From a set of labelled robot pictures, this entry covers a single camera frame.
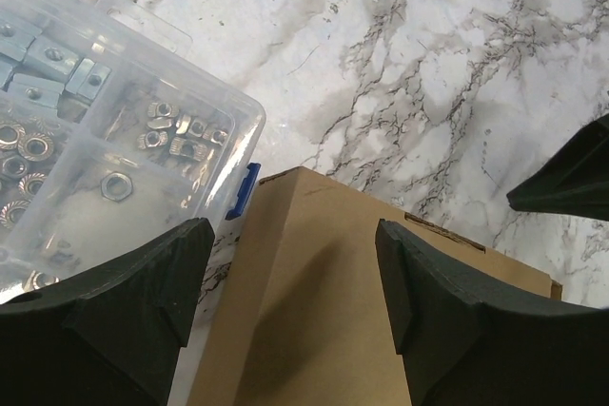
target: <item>plastic compartment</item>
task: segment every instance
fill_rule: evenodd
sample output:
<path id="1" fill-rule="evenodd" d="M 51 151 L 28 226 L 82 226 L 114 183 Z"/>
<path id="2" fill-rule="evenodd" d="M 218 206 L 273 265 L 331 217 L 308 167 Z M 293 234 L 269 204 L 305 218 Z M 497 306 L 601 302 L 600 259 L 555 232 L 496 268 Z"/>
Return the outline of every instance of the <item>plastic compartment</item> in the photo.
<path id="1" fill-rule="evenodd" d="M 162 46 L 109 14 L 131 18 Z M 10 228 L 0 213 L 0 302 L 187 219 L 206 217 L 217 228 L 225 218 L 265 113 L 182 59 L 189 43 L 127 0 L 100 0 L 99 9 L 78 0 L 0 0 L 0 124 L 17 123 L 19 135 L 44 135 L 53 147 L 28 162 L 30 174 L 45 178 L 11 212 Z M 0 144 L 3 135 L 11 131 L 0 126 Z M 0 151 L 0 166 L 5 156 Z M 24 200 L 18 180 L 0 173 L 0 183 L 1 208 Z"/>

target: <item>marble countertop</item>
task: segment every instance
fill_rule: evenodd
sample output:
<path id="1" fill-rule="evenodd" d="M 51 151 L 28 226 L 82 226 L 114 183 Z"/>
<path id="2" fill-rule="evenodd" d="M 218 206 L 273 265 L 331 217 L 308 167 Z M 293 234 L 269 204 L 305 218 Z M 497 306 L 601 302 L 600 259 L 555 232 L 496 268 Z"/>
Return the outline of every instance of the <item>marble countertop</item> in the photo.
<path id="1" fill-rule="evenodd" d="M 505 198 L 609 111 L 609 0 L 136 1 L 264 105 L 266 175 L 312 167 L 548 272 L 566 300 L 609 304 L 607 224 L 516 214 Z M 172 405 L 239 228 L 217 242 Z"/>

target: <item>transparent storage case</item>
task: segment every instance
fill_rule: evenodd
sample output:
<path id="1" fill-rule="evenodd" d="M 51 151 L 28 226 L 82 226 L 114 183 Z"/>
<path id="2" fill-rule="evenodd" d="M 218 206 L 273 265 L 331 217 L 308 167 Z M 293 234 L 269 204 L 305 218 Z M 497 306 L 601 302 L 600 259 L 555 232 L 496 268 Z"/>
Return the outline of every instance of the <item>transparent storage case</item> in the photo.
<path id="1" fill-rule="evenodd" d="M 0 302 L 237 204 L 265 113 L 188 45 L 128 0 L 0 0 Z"/>

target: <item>blue latch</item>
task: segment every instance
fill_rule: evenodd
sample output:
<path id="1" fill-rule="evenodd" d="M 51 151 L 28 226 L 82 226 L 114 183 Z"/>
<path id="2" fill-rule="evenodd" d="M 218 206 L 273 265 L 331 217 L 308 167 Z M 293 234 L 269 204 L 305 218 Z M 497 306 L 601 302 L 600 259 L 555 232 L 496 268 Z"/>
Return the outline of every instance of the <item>blue latch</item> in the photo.
<path id="1" fill-rule="evenodd" d="M 237 219 L 244 214 L 247 201 L 249 200 L 249 197 L 251 197 L 251 193 L 254 190 L 254 185 L 256 185 L 256 179 L 258 178 L 260 167 L 260 164 L 253 162 L 247 166 L 247 170 L 249 171 L 241 183 L 241 187 L 239 187 L 239 192 L 237 192 L 237 203 L 235 203 L 235 207 L 233 209 L 226 213 L 227 221 Z"/>

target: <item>plastic organizer box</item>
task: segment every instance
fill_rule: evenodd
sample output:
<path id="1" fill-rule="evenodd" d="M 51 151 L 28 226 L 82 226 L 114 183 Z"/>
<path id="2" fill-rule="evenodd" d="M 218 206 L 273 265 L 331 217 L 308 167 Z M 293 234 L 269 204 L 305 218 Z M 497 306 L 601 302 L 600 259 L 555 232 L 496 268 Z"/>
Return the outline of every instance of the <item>plastic organizer box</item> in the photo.
<path id="1" fill-rule="evenodd" d="M 0 0 L 0 302 L 239 215 L 265 113 L 189 43 L 128 0 Z"/>

